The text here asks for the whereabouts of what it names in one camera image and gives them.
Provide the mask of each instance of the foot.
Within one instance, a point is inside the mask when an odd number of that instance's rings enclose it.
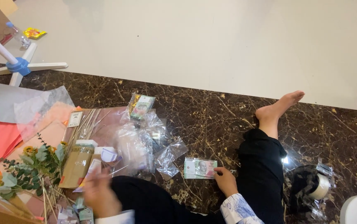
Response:
[[[285,113],[292,105],[296,104],[303,98],[305,93],[301,90],[284,95],[280,100],[269,106],[263,106],[256,110],[256,117],[260,120],[276,120]]]

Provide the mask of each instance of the white patterned sleeve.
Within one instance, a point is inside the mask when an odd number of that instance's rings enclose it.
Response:
[[[121,212],[117,216],[97,218],[96,224],[134,224],[134,210]]]
[[[264,224],[241,194],[228,197],[220,206],[220,210],[227,224]]]

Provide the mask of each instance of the hand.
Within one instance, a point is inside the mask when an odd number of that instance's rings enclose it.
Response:
[[[238,193],[235,177],[231,174],[229,170],[224,167],[216,167],[214,168],[214,171],[223,174],[222,176],[220,176],[217,173],[214,173],[214,179],[216,179],[217,185],[226,197]]]
[[[116,216],[122,211],[122,204],[109,187],[108,170],[94,170],[84,184],[84,202],[93,209],[98,218]]]

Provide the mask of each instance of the stack of banknotes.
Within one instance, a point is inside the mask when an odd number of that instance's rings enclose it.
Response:
[[[216,160],[185,157],[184,179],[214,179]]]

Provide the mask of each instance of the packing tape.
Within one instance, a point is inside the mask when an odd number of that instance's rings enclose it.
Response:
[[[317,176],[318,176],[319,185],[314,192],[309,194],[309,196],[315,200],[320,200],[323,199],[325,195],[328,193],[330,183],[329,183],[329,179],[326,176],[319,173],[317,174]]]

